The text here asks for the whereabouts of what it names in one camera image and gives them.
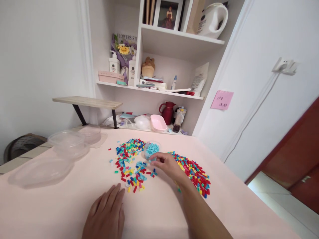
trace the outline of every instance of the white kettle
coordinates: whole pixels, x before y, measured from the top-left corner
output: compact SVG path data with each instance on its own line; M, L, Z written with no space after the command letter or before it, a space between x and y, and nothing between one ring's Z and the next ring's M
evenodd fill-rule
M213 3L203 11L196 34L217 39L224 30L227 20L227 8L222 3Z

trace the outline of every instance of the brown door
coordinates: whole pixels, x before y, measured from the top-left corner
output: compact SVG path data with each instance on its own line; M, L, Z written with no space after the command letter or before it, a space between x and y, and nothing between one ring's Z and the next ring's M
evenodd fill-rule
M284 188L289 189L318 164L319 99L269 154L262 163L261 170Z
M292 195L319 214L319 166L290 189Z

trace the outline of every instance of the teddy bear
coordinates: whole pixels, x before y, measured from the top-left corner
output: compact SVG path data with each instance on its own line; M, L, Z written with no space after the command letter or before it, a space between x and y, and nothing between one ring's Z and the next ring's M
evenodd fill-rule
M142 75L152 78L155 71L154 58L149 56L146 58L145 62L142 64Z
M154 70L155 70L155 64L154 64L154 58L150 58L149 56L146 58L146 60L145 60L145 62L143 63L143 65L142 65L142 67L144 67L144 66L151 66L151 67L153 67L154 68Z

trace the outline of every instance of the plastic bag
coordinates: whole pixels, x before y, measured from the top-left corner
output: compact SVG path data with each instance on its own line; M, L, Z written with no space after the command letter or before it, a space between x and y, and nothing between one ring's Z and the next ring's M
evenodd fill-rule
M209 62L195 70L195 78L191 86L191 91L195 92L194 96L200 96L200 92L202 91L207 79L208 66Z
M150 129L151 128L151 119L149 116L141 115L137 116L135 119L135 126L138 129Z

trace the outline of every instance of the picture frame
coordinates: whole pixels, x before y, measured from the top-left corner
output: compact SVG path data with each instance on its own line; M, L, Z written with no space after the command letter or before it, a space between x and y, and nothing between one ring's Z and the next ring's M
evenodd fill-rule
M157 0L154 26L178 31L184 0Z

